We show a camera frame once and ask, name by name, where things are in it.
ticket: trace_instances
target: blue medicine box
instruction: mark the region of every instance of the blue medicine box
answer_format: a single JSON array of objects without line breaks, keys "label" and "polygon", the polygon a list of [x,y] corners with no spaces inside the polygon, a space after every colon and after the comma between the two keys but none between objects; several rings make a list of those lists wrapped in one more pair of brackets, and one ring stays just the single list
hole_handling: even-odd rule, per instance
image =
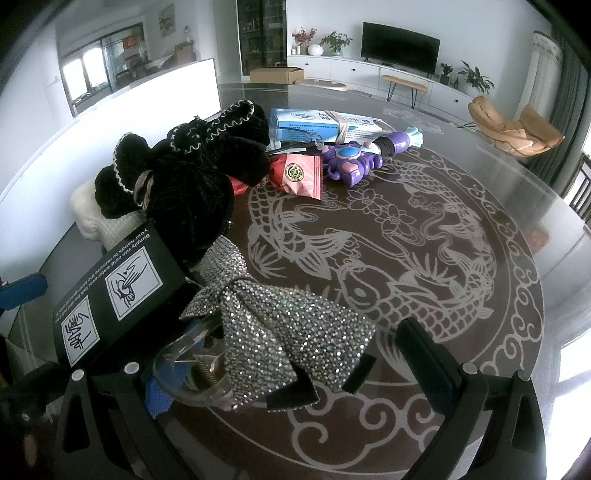
[{"label": "blue medicine box", "polygon": [[[338,113],[347,123],[345,142],[355,140],[359,143],[373,141],[381,135],[395,130],[383,120],[370,116]],[[339,134],[339,123],[329,113],[322,110],[298,110],[290,108],[271,109],[271,128],[292,128],[318,134],[325,142],[335,142]],[[278,130],[277,140],[307,141],[309,136],[290,130]]]}]

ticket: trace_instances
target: glass tabletop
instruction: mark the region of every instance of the glass tabletop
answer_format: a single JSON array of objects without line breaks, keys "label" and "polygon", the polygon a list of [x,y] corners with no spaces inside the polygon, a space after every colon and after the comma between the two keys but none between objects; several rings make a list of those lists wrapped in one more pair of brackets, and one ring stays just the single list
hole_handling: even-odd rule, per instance
[{"label": "glass tabletop", "polygon": [[[237,413],[174,403],[158,417],[203,478],[400,478],[442,417],[435,415],[390,328],[419,318],[460,362],[510,376],[531,373],[544,422],[548,479],[591,436],[591,233],[545,184],[469,129],[404,106],[316,87],[220,86],[225,108],[247,98],[271,108],[318,109],[417,127],[410,148],[347,189],[326,179],[321,201],[259,186],[236,197],[228,237],[263,283],[297,286],[363,311],[378,333],[376,367],[355,396],[319,388],[321,403],[286,413]],[[55,361],[51,311],[101,257],[76,225],[45,261],[49,288],[23,306],[9,339]],[[475,429],[458,472],[467,468]]]}]

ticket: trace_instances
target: television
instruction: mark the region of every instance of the television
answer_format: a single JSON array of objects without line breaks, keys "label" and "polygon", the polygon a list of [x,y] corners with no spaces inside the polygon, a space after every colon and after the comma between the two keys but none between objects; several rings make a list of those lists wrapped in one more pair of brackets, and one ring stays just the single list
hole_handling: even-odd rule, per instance
[{"label": "television", "polygon": [[361,56],[435,73],[439,39],[403,28],[363,22]]}]

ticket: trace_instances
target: sparkly silver fabric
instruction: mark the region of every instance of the sparkly silver fabric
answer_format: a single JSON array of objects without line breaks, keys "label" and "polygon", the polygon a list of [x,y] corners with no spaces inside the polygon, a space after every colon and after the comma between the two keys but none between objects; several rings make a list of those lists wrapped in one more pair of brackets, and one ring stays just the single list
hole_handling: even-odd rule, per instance
[{"label": "sparkly silver fabric", "polygon": [[236,245],[219,237],[199,265],[207,282],[182,320],[222,312],[226,372],[244,405],[296,380],[290,360],[338,391],[374,335],[372,321],[324,297],[258,283]]}]

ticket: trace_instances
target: potted plant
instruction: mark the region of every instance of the potted plant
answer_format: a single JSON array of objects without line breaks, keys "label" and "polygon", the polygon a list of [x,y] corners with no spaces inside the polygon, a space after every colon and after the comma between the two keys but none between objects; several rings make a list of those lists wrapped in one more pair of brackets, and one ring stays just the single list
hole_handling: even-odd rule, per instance
[{"label": "potted plant", "polygon": [[466,94],[473,97],[483,93],[488,94],[490,89],[495,87],[495,84],[486,75],[480,74],[478,67],[472,70],[465,61],[462,60],[462,63],[465,65],[465,68],[460,70],[459,74],[466,76]]},{"label": "potted plant", "polygon": [[320,45],[328,44],[335,57],[342,57],[343,47],[348,47],[352,40],[353,39],[349,38],[347,34],[337,33],[336,30],[333,30],[332,33],[322,39]]},{"label": "potted plant", "polygon": [[451,72],[453,72],[453,68],[451,65],[448,65],[447,63],[441,63],[441,70],[443,72],[443,74],[439,77],[439,83],[442,83],[444,85],[449,85],[449,74]]},{"label": "potted plant", "polygon": [[314,38],[314,35],[316,35],[316,32],[318,32],[318,30],[312,28],[310,33],[306,33],[304,27],[302,27],[299,32],[293,32],[291,34],[291,36],[294,37],[295,41],[300,46],[302,55],[306,55],[308,53],[308,45],[310,45],[312,38]]}]

